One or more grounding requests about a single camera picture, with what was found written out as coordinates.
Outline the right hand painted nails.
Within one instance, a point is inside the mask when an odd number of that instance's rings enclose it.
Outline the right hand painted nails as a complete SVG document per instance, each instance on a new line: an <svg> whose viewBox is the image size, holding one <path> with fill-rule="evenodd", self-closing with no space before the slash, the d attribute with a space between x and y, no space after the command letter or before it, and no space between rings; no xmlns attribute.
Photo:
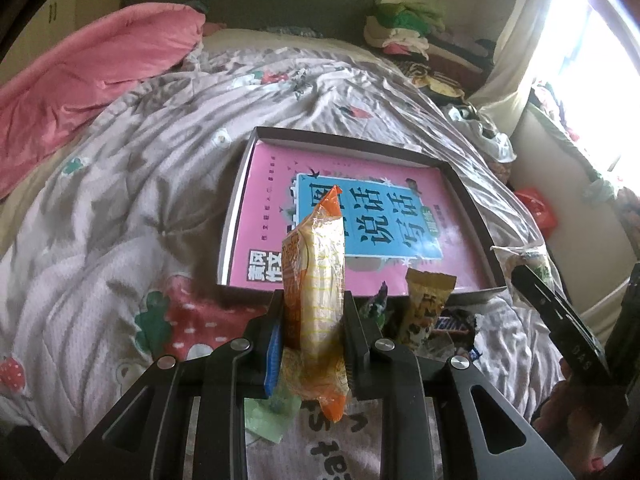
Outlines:
<svg viewBox="0 0 640 480"><path fill-rule="evenodd" d="M566 359L560 361L563 379L541 405L532 425L575 479L631 479L626 448L604 463L600 437L605 419L620 414L622 394L609 385L585 385Z"/></svg>

